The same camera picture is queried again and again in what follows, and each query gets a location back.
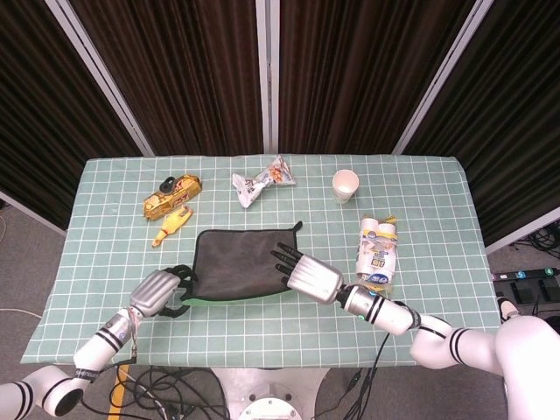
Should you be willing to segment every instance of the metal stand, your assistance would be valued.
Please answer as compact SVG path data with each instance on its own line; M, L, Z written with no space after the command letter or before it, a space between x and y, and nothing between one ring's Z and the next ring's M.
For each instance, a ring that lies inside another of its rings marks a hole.
M232 420L309 420L328 368L213 368Z

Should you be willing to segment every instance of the yellow toy figure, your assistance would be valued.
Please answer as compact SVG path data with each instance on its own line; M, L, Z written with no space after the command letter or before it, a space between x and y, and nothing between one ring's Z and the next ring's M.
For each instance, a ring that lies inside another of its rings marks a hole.
M193 210L187 206L181 206L173 213L171 213L164 220L161 230L156 236L156 239L151 243L153 248L158 247L161 241L170 234L174 234L177 230L183 226L186 221L193 215Z

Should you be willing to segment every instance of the dark gray towel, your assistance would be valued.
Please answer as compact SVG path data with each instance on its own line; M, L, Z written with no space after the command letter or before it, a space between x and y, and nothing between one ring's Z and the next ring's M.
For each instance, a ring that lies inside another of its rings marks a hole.
M196 240L192 269L198 278L191 298L230 301L260 298L287 291L277 259L270 254L279 242L298 248L299 221L289 229L205 230Z

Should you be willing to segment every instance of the plastic bottle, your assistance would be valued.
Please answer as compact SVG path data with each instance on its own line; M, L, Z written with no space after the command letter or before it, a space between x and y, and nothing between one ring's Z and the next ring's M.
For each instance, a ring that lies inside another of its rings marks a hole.
M393 290L396 269L395 221L395 218L387 218L383 223L379 223L378 220L366 216L360 224L356 283L380 292L385 297Z

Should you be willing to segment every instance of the black curtain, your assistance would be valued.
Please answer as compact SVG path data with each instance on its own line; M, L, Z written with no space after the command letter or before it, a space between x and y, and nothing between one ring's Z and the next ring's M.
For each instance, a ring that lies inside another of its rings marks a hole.
M560 206L560 3L499 0L405 153L463 165L486 245Z
M280 2L280 151L390 153L472 7Z
M255 0L72 0L158 155L263 152Z
M139 150L44 2L0 2L0 190L66 228L90 158Z

